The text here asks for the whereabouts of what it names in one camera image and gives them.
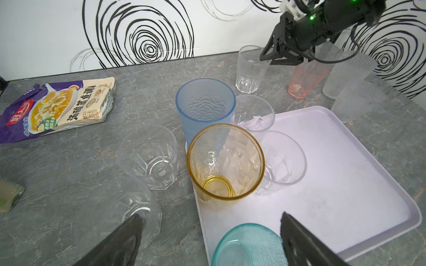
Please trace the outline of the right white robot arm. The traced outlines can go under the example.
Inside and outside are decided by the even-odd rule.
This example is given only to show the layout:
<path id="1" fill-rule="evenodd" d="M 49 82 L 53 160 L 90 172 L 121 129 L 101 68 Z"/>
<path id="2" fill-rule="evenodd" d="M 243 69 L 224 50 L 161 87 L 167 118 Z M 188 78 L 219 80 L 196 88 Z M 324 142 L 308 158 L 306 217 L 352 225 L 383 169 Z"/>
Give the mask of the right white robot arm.
<path id="1" fill-rule="evenodd" d="M 378 24 L 386 9 L 385 1 L 282 1 L 282 15 L 275 26 L 259 60 L 275 65 L 299 65 L 305 59 L 326 64 L 314 54 L 316 46 L 351 28 L 351 41 L 355 40 L 358 25 L 372 27 Z"/>

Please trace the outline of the blue frosted cup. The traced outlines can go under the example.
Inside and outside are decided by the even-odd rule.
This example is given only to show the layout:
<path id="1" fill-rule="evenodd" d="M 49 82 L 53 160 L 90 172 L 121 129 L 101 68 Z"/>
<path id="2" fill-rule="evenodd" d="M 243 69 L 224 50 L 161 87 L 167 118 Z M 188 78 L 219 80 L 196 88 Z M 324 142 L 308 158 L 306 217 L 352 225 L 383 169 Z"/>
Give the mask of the blue frosted cup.
<path id="1" fill-rule="evenodd" d="M 225 83 L 200 78 L 184 84 L 175 103 L 189 145 L 197 133 L 215 124 L 229 124 L 236 107 L 236 96 Z"/>

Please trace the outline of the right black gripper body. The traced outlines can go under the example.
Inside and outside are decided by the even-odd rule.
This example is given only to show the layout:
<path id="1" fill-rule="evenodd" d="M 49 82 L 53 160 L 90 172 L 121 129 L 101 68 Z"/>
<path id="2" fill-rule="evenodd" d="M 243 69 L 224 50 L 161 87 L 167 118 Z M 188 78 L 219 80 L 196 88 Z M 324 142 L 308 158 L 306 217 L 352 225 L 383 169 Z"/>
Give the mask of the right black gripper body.
<path id="1" fill-rule="evenodd" d="M 363 20 L 362 1 L 282 1 L 282 15 L 260 61 L 298 65 L 313 60 L 312 47 Z"/>

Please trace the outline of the clear faceted glass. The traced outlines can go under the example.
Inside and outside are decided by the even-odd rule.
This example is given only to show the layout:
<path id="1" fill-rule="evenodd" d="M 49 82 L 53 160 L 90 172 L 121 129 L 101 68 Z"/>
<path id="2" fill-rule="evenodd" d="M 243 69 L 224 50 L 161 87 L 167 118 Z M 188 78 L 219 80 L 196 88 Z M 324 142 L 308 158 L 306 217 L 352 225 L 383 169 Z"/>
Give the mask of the clear faceted glass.
<path id="1" fill-rule="evenodd" d="M 275 122 L 275 111 L 265 99 L 259 96 L 239 95 L 236 97 L 232 122 L 247 131 L 266 131 Z"/>
<path id="2" fill-rule="evenodd" d="M 307 159 L 301 146 L 290 136 L 278 131 L 254 135 L 265 156 L 265 173 L 255 190 L 257 195 L 270 195 L 300 182 L 307 171 Z"/>

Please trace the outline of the teal frosted cup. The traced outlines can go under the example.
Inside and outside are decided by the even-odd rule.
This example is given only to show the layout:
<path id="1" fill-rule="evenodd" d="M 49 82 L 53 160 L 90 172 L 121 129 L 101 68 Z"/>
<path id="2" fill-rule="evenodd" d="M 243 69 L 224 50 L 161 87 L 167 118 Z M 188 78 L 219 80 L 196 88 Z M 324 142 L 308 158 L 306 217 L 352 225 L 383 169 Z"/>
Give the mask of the teal frosted cup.
<path id="1" fill-rule="evenodd" d="M 234 227 L 216 246 L 212 266 L 286 266 L 282 238 L 269 228 L 246 223 Z"/>

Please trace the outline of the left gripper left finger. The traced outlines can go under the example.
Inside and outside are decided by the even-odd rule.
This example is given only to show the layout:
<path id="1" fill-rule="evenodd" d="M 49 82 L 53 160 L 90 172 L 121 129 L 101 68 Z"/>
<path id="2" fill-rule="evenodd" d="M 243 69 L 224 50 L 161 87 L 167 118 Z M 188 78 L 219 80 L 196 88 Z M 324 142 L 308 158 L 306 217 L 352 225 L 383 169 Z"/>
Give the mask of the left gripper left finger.
<path id="1" fill-rule="evenodd" d="M 133 214 L 100 241 L 76 266 L 133 266 L 138 255 L 144 229 L 143 219 Z"/>

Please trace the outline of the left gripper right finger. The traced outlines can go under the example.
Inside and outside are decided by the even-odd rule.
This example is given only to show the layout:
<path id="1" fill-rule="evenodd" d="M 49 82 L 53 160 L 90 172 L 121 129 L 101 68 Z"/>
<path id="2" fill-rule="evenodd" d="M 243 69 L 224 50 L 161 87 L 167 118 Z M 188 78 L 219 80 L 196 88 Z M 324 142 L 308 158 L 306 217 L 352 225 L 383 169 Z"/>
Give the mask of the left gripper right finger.
<path id="1" fill-rule="evenodd" d="M 280 236 L 289 266 L 348 266 L 287 212 L 282 214 Z"/>

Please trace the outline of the yellow transparent cup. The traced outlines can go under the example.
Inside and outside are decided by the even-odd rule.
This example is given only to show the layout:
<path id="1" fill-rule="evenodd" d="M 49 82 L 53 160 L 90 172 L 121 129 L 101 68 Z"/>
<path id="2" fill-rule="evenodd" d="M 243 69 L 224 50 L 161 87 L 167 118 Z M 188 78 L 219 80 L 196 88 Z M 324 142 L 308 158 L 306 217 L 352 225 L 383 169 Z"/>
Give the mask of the yellow transparent cup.
<path id="1" fill-rule="evenodd" d="M 192 139 L 186 165 L 200 200 L 231 202 L 257 189 L 264 177 L 266 159 L 261 145 L 248 131 L 216 124 Z"/>

